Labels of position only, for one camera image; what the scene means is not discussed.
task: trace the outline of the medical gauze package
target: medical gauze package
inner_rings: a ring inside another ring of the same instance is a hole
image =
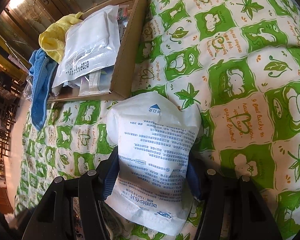
[[[112,106],[106,129],[120,172],[106,203],[132,222],[177,235],[193,202],[186,172],[200,125],[196,104],[179,111],[156,91]]]
[[[67,31],[65,53],[52,87],[114,65],[120,47],[118,8],[108,5]]]

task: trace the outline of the cardboard box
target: cardboard box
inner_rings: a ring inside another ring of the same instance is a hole
[[[85,101],[85,100],[125,100],[130,97],[132,78],[135,67],[135,58],[138,51],[139,40],[143,28],[143,21],[147,10],[146,0],[109,0],[87,12],[80,18],[84,20],[90,14],[107,5],[128,4],[129,21],[124,33],[114,73],[110,84],[110,93],[79,97],[79,88],[63,87],[58,96],[48,98],[48,102],[59,101]]]

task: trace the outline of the yellow towel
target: yellow towel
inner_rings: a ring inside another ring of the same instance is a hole
[[[66,32],[72,25],[82,22],[82,20],[79,19],[82,14],[82,12],[78,12],[77,14],[63,16],[39,35],[39,45],[41,49],[59,64],[65,52]]]

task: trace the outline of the blue towel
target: blue towel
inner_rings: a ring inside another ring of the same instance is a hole
[[[42,49],[35,50],[29,62],[32,65],[29,75],[33,76],[31,119],[34,127],[40,131],[46,121],[50,82],[57,62]]]

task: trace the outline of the green and white bedsheet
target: green and white bedsheet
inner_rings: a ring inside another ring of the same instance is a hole
[[[300,14],[290,0],[148,0],[133,95],[157,91],[201,109],[193,147],[224,176],[251,176],[284,239],[300,229]],[[106,113],[116,102],[53,105],[37,132],[28,117],[16,212],[36,205],[56,176],[71,179],[108,158]],[[124,219],[122,239],[194,237],[194,202],[181,234]]]

